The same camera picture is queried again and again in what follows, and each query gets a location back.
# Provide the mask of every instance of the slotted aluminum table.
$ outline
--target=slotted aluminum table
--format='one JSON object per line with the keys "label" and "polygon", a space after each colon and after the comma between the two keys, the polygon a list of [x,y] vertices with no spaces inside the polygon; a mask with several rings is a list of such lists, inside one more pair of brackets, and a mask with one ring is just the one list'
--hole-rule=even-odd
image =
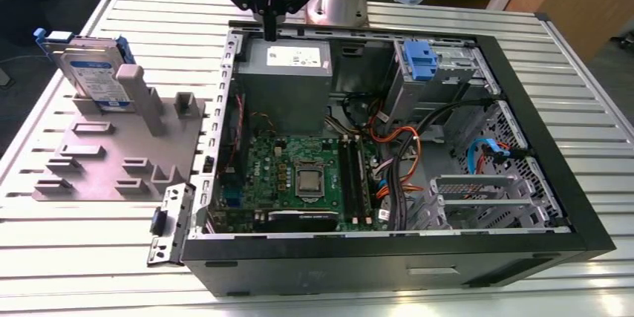
{"label": "slotted aluminum table", "polygon": [[[373,27],[498,38],[617,251],[496,289],[215,299],[187,268],[146,267],[157,203],[33,200],[34,182],[75,113],[74,89],[58,71],[0,161],[0,311],[47,316],[634,314],[633,128],[557,29],[525,13],[382,3],[370,3],[369,12]],[[193,91],[213,101],[230,19],[251,15],[229,0],[102,0],[82,34],[122,33],[162,96]]]}

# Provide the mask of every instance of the sticker label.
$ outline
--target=sticker label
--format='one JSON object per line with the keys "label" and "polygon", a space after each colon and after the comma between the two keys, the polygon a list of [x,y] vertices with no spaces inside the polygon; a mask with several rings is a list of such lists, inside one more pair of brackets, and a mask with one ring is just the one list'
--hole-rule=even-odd
{"label": "sticker label", "polygon": [[82,83],[93,100],[107,111],[123,111],[130,97],[115,79],[115,70],[109,62],[71,61],[75,78]]}
{"label": "sticker label", "polygon": [[384,122],[388,122],[388,120],[390,120],[390,117],[389,117],[388,114],[384,113],[382,111],[378,111],[378,112],[377,112],[377,117],[378,117]]}
{"label": "sticker label", "polygon": [[271,46],[267,49],[267,66],[321,67],[319,48]]}
{"label": "sticker label", "polygon": [[380,220],[390,220],[390,211],[388,209],[380,210]]}

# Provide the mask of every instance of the ram slot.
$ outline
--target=ram slot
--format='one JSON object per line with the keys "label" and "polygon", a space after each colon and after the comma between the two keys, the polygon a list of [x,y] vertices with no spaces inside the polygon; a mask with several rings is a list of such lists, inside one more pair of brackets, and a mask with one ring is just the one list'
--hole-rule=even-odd
{"label": "ram slot", "polygon": [[350,161],[350,142],[340,140],[340,174],[341,174],[341,188],[345,194],[345,217],[346,221],[353,221],[357,218],[357,205],[353,192],[353,168]]}
{"label": "ram slot", "polygon": [[352,178],[353,178],[353,199],[357,206],[357,215],[358,220],[364,221],[366,215],[366,205],[364,202],[364,181],[362,181],[362,159],[360,156],[360,146],[357,141],[352,141],[349,145],[349,154],[352,162]]}
{"label": "ram slot", "polygon": [[368,214],[368,207],[370,207],[370,187],[368,185],[368,167],[366,167],[366,152],[364,148],[364,141],[361,139],[357,140],[360,145],[360,175],[361,175],[361,186],[362,186],[362,196],[361,196],[361,217],[366,221],[368,224],[372,224],[372,217]]}

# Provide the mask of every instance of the cpu socket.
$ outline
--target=cpu socket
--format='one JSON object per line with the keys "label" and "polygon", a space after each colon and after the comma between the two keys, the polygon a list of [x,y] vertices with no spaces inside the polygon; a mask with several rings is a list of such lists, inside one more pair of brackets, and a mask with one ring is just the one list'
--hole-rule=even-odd
{"label": "cpu socket", "polygon": [[325,167],[295,163],[295,195],[307,203],[325,197]]}

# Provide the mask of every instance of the floor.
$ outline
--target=floor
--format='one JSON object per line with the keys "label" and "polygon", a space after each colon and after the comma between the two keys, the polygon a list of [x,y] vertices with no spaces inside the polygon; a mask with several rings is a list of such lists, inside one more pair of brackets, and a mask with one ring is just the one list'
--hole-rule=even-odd
{"label": "floor", "polygon": [[[53,28],[79,32],[98,2],[99,0],[50,0],[43,3]],[[0,155],[11,144],[57,69],[43,57],[27,57],[2,63],[4,59],[29,55],[42,56],[35,45],[18,47],[0,39],[0,68],[15,81],[10,88],[0,89]],[[617,44],[609,43],[592,61],[590,70],[625,116],[634,122],[634,52],[625,52]]]}

